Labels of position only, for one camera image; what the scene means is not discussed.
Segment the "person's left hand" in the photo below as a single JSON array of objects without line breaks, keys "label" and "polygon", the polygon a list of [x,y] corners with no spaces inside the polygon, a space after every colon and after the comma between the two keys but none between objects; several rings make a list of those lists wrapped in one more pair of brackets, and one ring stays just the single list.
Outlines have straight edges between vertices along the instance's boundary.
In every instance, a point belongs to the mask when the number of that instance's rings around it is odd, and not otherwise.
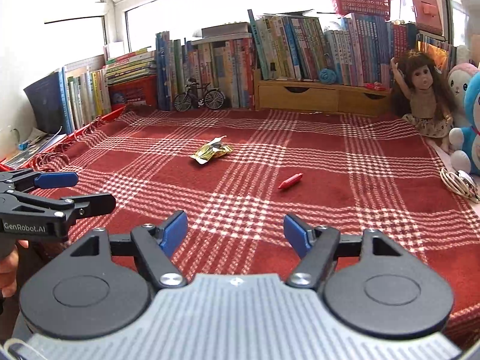
[{"label": "person's left hand", "polygon": [[0,263],[0,289],[3,298],[12,297],[17,289],[19,252],[17,245]]}]

